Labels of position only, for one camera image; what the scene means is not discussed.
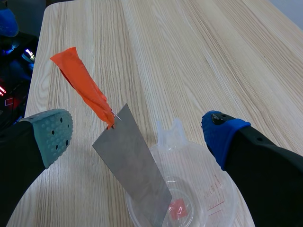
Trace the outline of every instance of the gray rubber gripper pad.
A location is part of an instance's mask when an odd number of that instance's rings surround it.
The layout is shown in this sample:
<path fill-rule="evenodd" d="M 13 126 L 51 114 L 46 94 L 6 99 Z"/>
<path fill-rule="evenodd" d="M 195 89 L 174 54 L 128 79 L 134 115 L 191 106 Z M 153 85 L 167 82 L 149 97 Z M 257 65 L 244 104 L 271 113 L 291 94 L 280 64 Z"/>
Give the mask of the gray rubber gripper pad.
<path fill-rule="evenodd" d="M 31 122 L 45 168 L 66 151 L 71 142 L 72 118 L 64 109 L 44 111 L 22 121 Z"/>

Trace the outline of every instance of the white wall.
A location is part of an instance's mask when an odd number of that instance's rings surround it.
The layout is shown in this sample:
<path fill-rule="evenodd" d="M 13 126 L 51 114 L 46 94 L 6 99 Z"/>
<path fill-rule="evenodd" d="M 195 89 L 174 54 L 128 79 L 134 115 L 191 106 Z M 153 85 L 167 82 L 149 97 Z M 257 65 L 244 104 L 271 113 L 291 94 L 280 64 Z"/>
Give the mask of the white wall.
<path fill-rule="evenodd" d="M 303 0 L 270 0 L 270 2 L 303 30 Z"/>

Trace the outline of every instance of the blue rubber gripper pad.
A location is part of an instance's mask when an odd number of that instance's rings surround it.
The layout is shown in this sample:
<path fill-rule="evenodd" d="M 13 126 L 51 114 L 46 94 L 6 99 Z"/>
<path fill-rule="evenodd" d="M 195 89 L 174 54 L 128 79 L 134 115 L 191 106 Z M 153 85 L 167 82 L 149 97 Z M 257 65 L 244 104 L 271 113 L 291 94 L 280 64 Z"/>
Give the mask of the blue rubber gripper pad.
<path fill-rule="evenodd" d="M 53 109 L 21 121 L 31 122 L 43 164 L 47 169 L 67 149 L 71 142 L 72 118 L 64 109 Z"/>
<path fill-rule="evenodd" d="M 212 114 L 219 114 L 219 111 L 209 111 L 202 117 L 202 130 L 206 144 L 212 150 L 217 163 L 224 170 L 226 157 L 237 130 L 250 126 L 249 122 L 241 119 L 233 119 L 220 125 L 215 125 Z"/>

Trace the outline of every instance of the blue object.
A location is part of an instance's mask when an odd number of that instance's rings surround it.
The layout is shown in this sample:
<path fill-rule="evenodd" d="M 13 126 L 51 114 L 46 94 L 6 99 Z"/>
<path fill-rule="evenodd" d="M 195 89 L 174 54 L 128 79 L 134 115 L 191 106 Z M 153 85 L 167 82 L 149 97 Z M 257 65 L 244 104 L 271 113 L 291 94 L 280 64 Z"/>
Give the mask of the blue object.
<path fill-rule="evenodd" d="M 18 24 L 10 9 L 0 10 L 0 35 L 14 37 L 18 34 Z"/>
<path fill-rule="evenodd" d="M 211 149 L 217 163 L 224 170 L 226 157 L 235 132 L 243 127 L 250 126 L 249 122 L 241 119 L 233 119 L 216 125 L 212 120 L 212 114 L 219 111 L 209 111 L 202 117 L 202 130 L 205 142 Z"/>

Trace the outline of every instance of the red measurement markings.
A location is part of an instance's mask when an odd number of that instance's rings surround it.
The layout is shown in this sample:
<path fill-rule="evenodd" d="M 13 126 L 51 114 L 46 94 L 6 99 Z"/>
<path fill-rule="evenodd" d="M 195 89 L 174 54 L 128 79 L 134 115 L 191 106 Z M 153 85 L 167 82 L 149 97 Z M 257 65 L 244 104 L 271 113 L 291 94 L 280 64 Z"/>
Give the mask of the red measurement markings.
<path fill-rule="evenodd" d="M 219 210 L 219 211 L 217 211 L 217 212 L 215 212 L 215 213 L 218 213 L 218 212 L 220 212 L 221 210 Z M 213 213 L 213 214 L 215 214 L 215 213 Z M 211 215 L 213 215 L 213 214 L 210 214 L 209 216 L 211 216 Z"/>
<path fill-rule="evenodd" d="M 215 205 L 214 207 L 211 207 L 211 208 L 208 209 L 208 210 L 211 210 L 212 208 L 215 208 L 215 207 L 219 206 L 219 205 L 222 204 L 222 203 L 224 203 L 224 201 L 223 201 L 223 202 L 220 202 L 219 204 Z"/>

